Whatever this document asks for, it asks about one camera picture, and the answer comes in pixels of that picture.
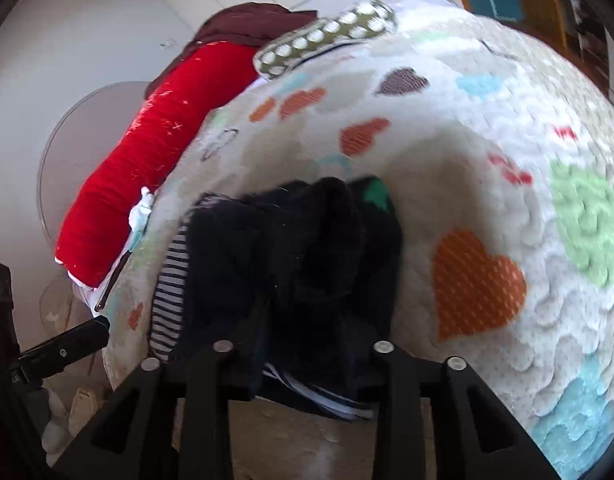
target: red cushion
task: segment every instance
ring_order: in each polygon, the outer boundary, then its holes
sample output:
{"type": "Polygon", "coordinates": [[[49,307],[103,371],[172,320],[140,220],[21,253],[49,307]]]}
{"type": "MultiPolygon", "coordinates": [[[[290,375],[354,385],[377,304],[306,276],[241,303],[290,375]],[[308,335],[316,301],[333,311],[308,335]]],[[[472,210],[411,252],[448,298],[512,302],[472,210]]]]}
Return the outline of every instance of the red cushion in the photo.
{"type": "Polygon", "coordinates": [[[62,224],[56,258],[97,287],[130,233],[140,188],[155,191],[174,169],[210,110],[226,105],[257,76],[255,47],[226,41],[200,47],[145,101],[114,151],[85,181],[62,224]]]}

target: pillow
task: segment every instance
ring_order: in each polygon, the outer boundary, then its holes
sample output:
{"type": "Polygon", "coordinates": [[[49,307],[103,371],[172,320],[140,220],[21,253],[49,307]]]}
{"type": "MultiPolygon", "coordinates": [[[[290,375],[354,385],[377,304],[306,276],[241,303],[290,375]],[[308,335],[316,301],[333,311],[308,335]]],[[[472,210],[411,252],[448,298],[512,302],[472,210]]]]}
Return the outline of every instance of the pillow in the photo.
{"type": "Polygon", "coordinates": [[[254,81],[255,47],[208,43],[170,72],[114,151],[80,189],[62,224],[55,257],[79,282],[97,288],[130,233],[140,190],[154,192],[196,137],[207,113],[254,81]]]}
{"type": "Polygon", "coordinates": [[[273,79],[300,62],[345,43],[366,41],[396,30],[396,15],[380,0],[356,4],[335,18],[322,18],[281,36],[260,49],[254,66],[273,79]]]}

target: orange heart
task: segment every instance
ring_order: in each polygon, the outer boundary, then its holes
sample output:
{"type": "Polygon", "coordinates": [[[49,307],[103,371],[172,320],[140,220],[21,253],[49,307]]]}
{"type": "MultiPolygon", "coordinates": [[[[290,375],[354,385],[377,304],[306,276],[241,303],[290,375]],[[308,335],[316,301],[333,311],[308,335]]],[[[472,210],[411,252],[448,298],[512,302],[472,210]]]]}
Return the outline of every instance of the orange heart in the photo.
{"type": "Polygon", "coordinates": [[[250,114],[249,121],[252,123],[262,121],[267,114],[270,113],[274,106],[276,106],[276,99],[270,97],[250,114]]]}
{"type": "Polygon", "coordinates": [[[507,256],[490,256],[471,231],[453,230],[434,254],[438,339],[505,326],[525,303],[522,270],[507,256]]]}
{"type": "Polygon", "coordinates": [[[142,305],[142,303],[139,303],[136,305],[136,308],[134,308],[129,313],[129,318],[127,319],[127,325],[129,325],[129,328],[131,328],[134,332],[138,328],[138,322],[140,321],[140,316],[142,316],[143,308],[144,306],[142,305]]]}
{"type": "Polygon", "coordinates": [[[343,155],[353,156],[365,153],[373,144],[373,136],[390,126],[384,117],[375,117],[362,124],[354,124],[340,132],[340,151],[343,155]]]}
{"type": "Polygon", "coordinates": [[[316,104],[323,98],[326,93],[327,92],[324,88],[318,87],[314,88],[310,92],[300,90],[299,92],[291,94],[287,99],[284,100],[283,104],[280,107],[280,110],[278,112],[280,114],[280,119],[284,120],[287,117],[298,113],[303,108],[316,104]]]}

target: laundry pile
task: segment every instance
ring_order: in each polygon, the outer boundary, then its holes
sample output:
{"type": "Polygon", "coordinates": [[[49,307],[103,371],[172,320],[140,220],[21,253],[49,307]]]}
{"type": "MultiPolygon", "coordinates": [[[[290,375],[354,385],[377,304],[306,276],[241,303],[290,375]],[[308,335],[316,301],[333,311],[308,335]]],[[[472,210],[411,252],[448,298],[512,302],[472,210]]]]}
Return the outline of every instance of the laundry pile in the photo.
{"type": "MultiPolygon", "coordinates": [[[[204,193],[167,251],[151,351],[163,361],[184,359],[229,338],[263,296],[273,318],[265,374],[330,415],[370,418],[368,406],[346,397],[337,320],[350,314],[388,338],[401,241],[375,177],[349,186],[337,178],[294,181],[238,199],[204,193]]],[[[291,406],[284,393],[271,400],[291,406]]]]}

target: polka dot fabric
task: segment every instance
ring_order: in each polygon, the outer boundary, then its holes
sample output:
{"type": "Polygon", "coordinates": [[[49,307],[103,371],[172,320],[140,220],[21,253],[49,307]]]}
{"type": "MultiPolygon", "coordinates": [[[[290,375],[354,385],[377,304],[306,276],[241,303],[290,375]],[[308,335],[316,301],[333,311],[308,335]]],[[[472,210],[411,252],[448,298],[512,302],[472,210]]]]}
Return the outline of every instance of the polka dot fabric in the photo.
{"type": "Polygon", "coordinates": [[[258,73],[274,79],[310,57],[346,43],[367,41],[396,30],[393,10],[380,0],[367,0],[311,25],[281,36],[254,58],[258,73]]]}

